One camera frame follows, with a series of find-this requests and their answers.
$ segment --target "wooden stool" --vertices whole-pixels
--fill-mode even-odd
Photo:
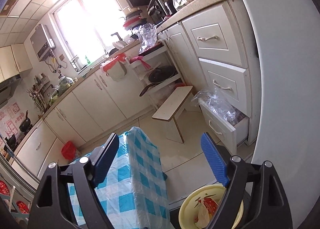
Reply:
[[[190,106],[193,98],[192,86],[177,87],[168,99],[153,114],[155,120],[164,121],[166,138],[175,142],[184,143],[177,119],[184,109],[187,111],[201,112],[199,107]]]

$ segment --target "water heater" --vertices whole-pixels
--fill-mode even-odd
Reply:
[[[39,59],[39,62],[45,60],[52,49],[56,46],[48,31],[47,25],[39,24],[36,26],[36,31],[30,38],[31,44]]]

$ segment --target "silver bolt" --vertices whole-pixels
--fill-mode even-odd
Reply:
[[[237,155],[232,156],[231,159],[232,159],[233,162],[237,162],[237,163],[241,161],[241,158],[239,156],[237,156]]]
[[[48,165],[48,167],[49,167],[49,168],[54,168],[56,165],[57,165],[57,163],[51,162],[51,163]]]
[[[84,164],[84,163],[87,163],[89,161],[89,158],[88,157],[82,157],[79,161],[80,161],[81,164]]]
[[[264,165],[265,165],[267,168],[271,168],[271,167],[272,167],[272,163],[271,163],[270,161],[268,161],[268,160],[264,163]]]

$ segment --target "pan handle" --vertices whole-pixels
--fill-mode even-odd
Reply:
[[[144,95],[146,92],[147,92],[147,90],[150,88],[150,87],[153,87],[154,86],[154,84],[149,84],[149,85],[147,85],[145,88],[143,88],[143,90],[142,90],[142,92],[140,93],[140,97],[142,96],[142,95]]]

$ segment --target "open drawer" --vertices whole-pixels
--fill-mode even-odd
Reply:
[[[236,155],[237,145],[248,137],[249,118],[246,116],[233,126],[210,110],[201,99],[199,100],[199,104],[207,125],[209,125],[213,132],[223,142],[230,153]]]

